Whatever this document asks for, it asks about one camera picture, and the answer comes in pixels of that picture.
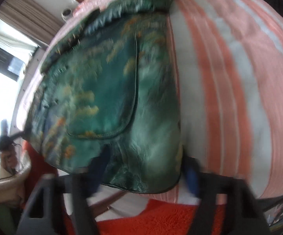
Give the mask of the person's left hand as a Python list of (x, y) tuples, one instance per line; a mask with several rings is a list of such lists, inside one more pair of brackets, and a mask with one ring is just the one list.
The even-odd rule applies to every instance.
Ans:
[(0, 164), (11, 175), (16, 174), (15, 168), (17, 167), (18, 160), (14, 144), (9, 145), (0, 152)]

